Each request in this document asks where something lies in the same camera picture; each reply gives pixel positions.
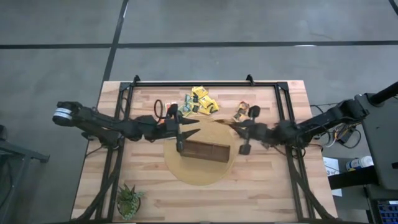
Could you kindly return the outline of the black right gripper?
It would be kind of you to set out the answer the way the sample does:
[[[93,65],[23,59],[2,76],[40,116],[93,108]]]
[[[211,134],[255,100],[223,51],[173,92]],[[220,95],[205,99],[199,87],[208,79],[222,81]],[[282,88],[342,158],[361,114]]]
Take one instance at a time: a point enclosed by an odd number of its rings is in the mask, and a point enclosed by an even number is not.
[[[236,132],[239,137],[244,139],[244,144],[239,147],[239,154],[241,155],[248,155],[250,153],[251,145],[249,141],[251,139],[260,141],[266,149],[277,145],[277,141],[273,138],[273,130],[269,129],[265,123],[255,122],[260,111],[259,106],[252,106],[248,111],[249,119],[233,123],[233,126],[240,127],[236,129]]]

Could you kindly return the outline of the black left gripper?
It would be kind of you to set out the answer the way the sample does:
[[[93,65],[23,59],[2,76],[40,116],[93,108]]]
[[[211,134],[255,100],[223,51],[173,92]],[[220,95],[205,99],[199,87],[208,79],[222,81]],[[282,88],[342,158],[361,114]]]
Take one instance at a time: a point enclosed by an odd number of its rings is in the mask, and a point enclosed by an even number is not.
[[[192,129],[189,131],[180,131],[180,117],[178,113],[178,105],[171,104],[166,111],[165,116],[163,115],[163,104],[154,104],[155,117],[158,118],[157,125],[154,131],[154,139],[166,139],[176,137],[176,149],[177,152],[183,151],[183,140],[188,139],[190,136],[199,132],[200,129]],[[181,117],[181,125],[188,125],[198,123],[197,119],[190,119]]]

